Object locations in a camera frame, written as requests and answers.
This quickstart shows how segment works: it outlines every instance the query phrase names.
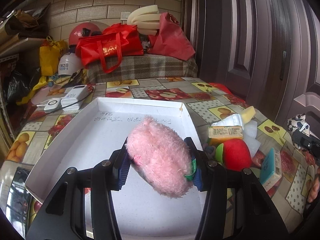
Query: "patterned cloth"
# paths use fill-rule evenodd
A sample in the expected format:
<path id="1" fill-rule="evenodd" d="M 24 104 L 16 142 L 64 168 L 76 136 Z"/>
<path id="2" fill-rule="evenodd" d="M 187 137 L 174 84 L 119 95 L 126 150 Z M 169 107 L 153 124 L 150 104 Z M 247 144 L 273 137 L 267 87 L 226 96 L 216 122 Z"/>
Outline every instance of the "patterned cloth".
<path id="1" fill-rule="evenodd" d="M 107 66 L 115 65 L 117 60 L 117 57 L 106 58 Z M 99 61 L 92 62 L 89 64 L 87 79 L 89 83 L 95 84 L 151 77 L 196 77 L 197 71 L 194 58 L 182 61 L 173 57 L 145 54 L 123 57 L 121 65 L 109 74 L 104 73 Z"/>
<path id="2" fill-rule="evenodd" d="M 163 57 L 163 60 L 168 65 L 167 58 Z M 26 142 L 28 147 L 20 162 L 35 164 L 59 132 L 88 103 L 97 97 L 142 98 L 183 102 L 189 111 L 202 144 L 206 143 L 208 139 L 208 127 L 213 122 L 224 118 L 221 113 L 227 111 L 230 114 L 239 114 L 248 107 L 242 101 L 236 100 L 233 95 L 228 95 L 226 92 L 203 82 L 199 78 L 168 77 L 127 80 L 128 77 L 128 75 L 125 76 L 124 81 L 102 82 L 94 85 L 94 92 L 84 101 L 80 110 L 60 110 L 45 115 L 44 107 L 38 107 L 30 118 L 32 121 L 27 123 L 18 135 L 18 137 L 23 133 L 28 133 L 29 135 L 29 140 Z M 61 90 L 60 95 L 52 95 L 50 93 L 44 100 L 62 97 L 70 90 L 71 88 Z M 280 151 L 283 176 L 268 191 L 268 195 L 272 198 L 289 232 L 292 232 L 302 221 L 301 214 L 305 206 L 307 193 L 312 186 L 317 166 L 309 152 L 297 150 L 292 144 L 290 134 L 265 117 L 259 110 L 256 110 L 253 120 L 258 123 L 256 139 L 261 143 L 261 146 L 252 159 L 251 170 L 259 178 L 261 163 L 265 155 L 268 154 L 271 148 Z M 225 237 L 232 232 L 233 204 L 234 196 L 232 191 L 229 190 Z"/>
<path id="3" fill-rule="evenodd" d="M 306 115 L 305 114 L 297 114 L 296 116 L 289 118 L 287 120 L 288 124 L 288 130 L 290 135 L 292 136 L 293 132 L 297 129 L 299 129 L 300 132 L 303 132 L 304 134 L 310 136 L 310 126 L 306 122 Z M 294 146 L 299 150 L 304 147 L 301 147 L 297 143 L 293 142 Z"/>

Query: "yellow food box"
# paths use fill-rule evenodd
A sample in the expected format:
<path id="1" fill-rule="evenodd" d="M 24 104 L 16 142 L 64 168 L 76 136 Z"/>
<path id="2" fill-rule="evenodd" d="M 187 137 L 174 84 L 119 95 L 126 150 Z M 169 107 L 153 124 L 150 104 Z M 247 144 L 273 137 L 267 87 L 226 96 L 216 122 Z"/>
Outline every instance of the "yellow food box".
<path id="1" fill-rule="evenodd" d="M 242 127 L 235 126 L 210 126 L 208 128 L 208 144 L 219 145 L 233 138 L 243 139 Z"/>

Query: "red helmet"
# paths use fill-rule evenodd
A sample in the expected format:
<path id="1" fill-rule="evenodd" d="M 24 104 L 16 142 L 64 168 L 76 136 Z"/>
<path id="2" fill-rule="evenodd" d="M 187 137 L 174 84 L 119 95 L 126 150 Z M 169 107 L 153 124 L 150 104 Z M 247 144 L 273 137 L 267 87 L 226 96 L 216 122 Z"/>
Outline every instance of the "red helmet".
<path id="1" fill-rule="evenodd" d="M 95 32 L 96 35 L 101 34 L 101 31 L 97 25 L 90 22 L 80 23 L 71 31 L 69 36 L 69 45 L 77 45 L 80 37 L 91 36 L 93 32 Z"/>

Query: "pink plush toy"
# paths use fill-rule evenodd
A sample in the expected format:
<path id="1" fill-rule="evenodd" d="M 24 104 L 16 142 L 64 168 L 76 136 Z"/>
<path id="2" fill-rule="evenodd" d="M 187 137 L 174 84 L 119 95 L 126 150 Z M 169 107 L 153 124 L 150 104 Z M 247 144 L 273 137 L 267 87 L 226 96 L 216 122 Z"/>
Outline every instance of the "pink plush toy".
<path id="1" fill-rule="evenodd" d="M 193 186 L 188 146 L 169 127 L 146 117 L 127 139 L 135 170 L 161 195 L 181 197 Z"/>

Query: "yellow bag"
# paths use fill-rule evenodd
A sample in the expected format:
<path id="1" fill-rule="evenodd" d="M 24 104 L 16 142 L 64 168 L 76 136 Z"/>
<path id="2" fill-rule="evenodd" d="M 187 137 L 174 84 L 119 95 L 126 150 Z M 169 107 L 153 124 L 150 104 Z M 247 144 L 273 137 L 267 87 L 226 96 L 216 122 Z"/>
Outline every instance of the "yellow bag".
<path id="1" fill-rule="evenodd" d="M 53 76 L 58 71 L 61 56 L 66 53 L 65 41 L 53 41 L 50 36 L 40 47 L 40 67 L 42 76 Z"/>

